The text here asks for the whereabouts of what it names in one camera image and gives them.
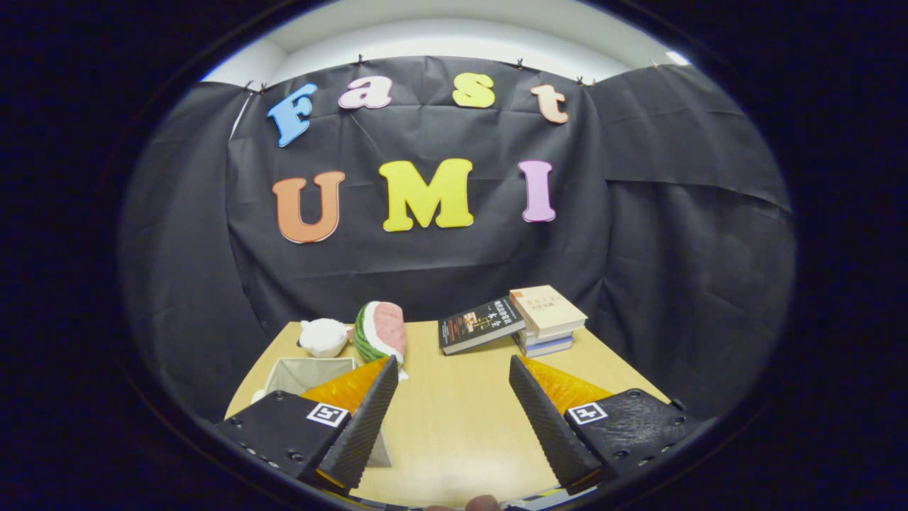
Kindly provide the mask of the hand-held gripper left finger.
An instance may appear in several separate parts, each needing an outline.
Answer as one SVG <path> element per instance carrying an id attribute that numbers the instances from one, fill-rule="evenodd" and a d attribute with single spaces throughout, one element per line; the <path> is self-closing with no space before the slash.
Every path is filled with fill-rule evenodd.
<path id="1" fill-rule="evenodd" d="M 304 394 L 269 392 L 214 429 L 289 478 L 347 495 L 360 484 L 398 384 L 398 360 L 382 357 Z"/>

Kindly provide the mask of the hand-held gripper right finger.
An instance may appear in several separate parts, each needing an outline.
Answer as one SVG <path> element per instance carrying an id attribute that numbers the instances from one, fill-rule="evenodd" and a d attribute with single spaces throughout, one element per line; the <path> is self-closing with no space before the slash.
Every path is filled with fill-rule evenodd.
<path id="1" fill-rule="evenodd" d="M 641 388 L 609 392 L 525 356 L 509 384 L 558 485 L 574 495 L 629 478 L 684 449 L 704 422 Z"/>

